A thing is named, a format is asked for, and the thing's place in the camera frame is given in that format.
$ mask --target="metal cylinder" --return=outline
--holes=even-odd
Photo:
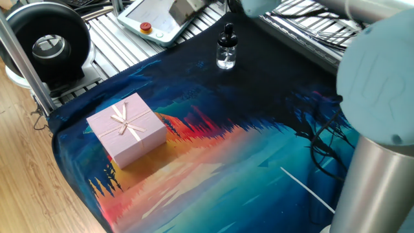
[[[395,233],[414,205],[414,146],[385,147],[361,136],[330,233]]]
[[[349,14],[353,19],[366,23],[374,23],[414,8],[414,1],[410,0],[315,0],[316,2],[343,14],[349,7]]]

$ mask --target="white tablet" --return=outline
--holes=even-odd
[[[169,14],[174,0],[136,0],[119,16],[118,21],[142,38],[162,46],[171,45],[188,23],[179,26]]]

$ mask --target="emergency stop button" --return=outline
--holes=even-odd
[[[151,23],[141,23],[140,28],[144,34],[150,34],[153,31]]]

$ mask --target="red button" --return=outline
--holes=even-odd
[[[141,28],[141,30],[147,32],[151,29],[151,23],[141,23],[140,28]]]

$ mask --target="wooden floor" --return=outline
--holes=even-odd
[[[0,233],[104,232],[60,173],[49,131],[33,130],[34,110],[0,61]]]

